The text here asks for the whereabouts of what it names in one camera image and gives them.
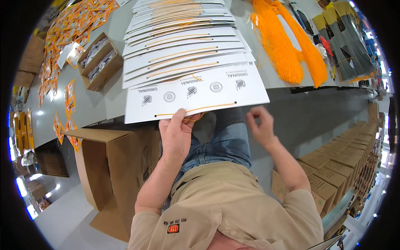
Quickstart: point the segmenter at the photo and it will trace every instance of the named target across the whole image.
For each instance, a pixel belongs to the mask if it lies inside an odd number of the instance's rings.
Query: jeans
[[[190,169],[213,162],[233,162],[250,169],[250,148],[247,127],[240,108],[214,111],[216,125],[210,142],[201,144],[192,134],[189,154],[175,179],[180,178]]]

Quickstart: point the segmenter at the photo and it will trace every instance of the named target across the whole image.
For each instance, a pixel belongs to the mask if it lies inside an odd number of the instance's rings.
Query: red logo
[[[169,234],[179,233],[179,224],[169,226],[168,233]]]

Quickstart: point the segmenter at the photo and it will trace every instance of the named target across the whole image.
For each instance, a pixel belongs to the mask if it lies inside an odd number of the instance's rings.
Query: qr code
[[[246,87],[246,83],[242,79],[236,80],[236,90]]]

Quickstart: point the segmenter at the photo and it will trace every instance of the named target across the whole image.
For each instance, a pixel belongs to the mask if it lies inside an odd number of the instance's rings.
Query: stack of white cards
[[[126,31],[125,123],[269,102],[222,0],[138,0]]]

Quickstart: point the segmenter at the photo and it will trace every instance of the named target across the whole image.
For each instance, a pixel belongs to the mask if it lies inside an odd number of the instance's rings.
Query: hand
[[[256,118],[261,120],[260,124],[256,123]],[[274,135],[274,118],[264,108],[264,106],[257,106],[252,108],[246,114],[247,124],[250,127],[251,133],[254,138],[266,149],[277,141]]]
[[[186,111],[180,108],[171,119],[160,120],[162,141],[162,158],[169,163],[182,165],[188,156],[192,138],[194,121],[200,118],[200,114],[194,114],[185,118]]]

